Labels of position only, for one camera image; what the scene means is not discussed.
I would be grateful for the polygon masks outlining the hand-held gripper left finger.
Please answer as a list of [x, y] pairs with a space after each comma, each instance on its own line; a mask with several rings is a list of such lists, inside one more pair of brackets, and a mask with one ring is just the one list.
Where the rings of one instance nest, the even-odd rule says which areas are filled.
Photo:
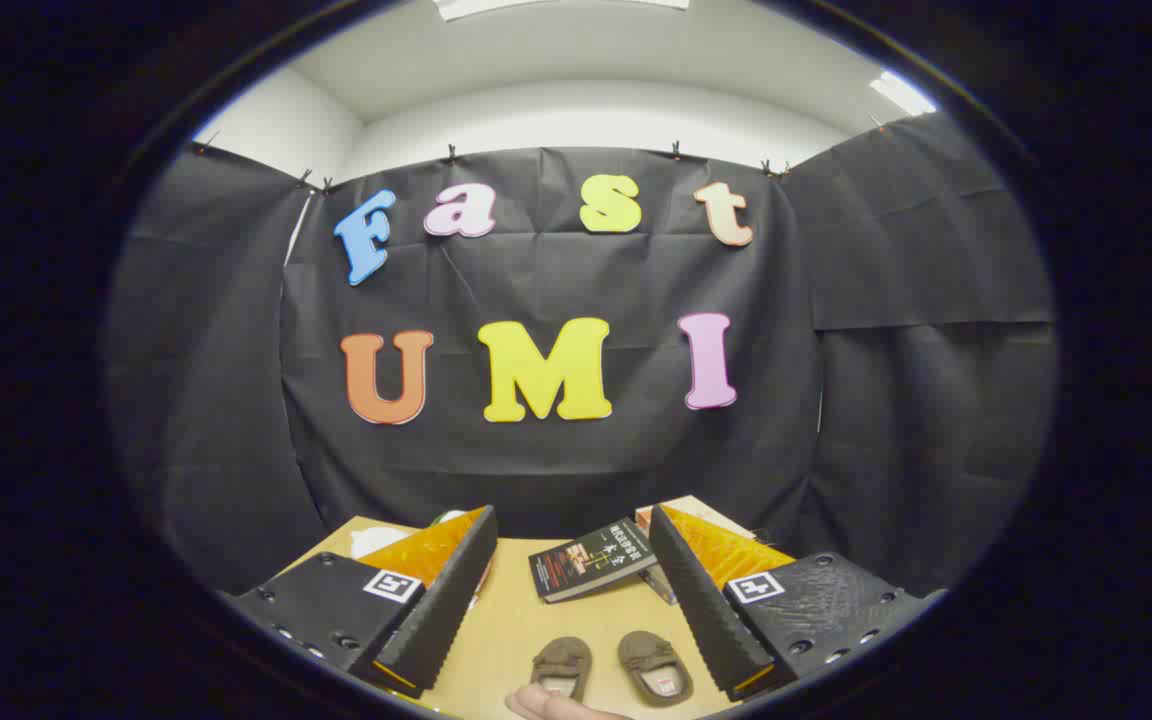
[[306, 655], [419, 698], [444, 669], [497, 541], [497, 511], [483, 506], [361, 559], [314, 553], [230, 601]]

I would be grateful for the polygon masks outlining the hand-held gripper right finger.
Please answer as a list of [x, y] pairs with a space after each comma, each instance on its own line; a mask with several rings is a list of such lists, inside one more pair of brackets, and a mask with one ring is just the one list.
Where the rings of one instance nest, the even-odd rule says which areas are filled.
[[833, 551], [795, 559], [667, 505], [653, 506], [649, 541], [732, 702], [867, 655], [946, 593], [910, 593]]

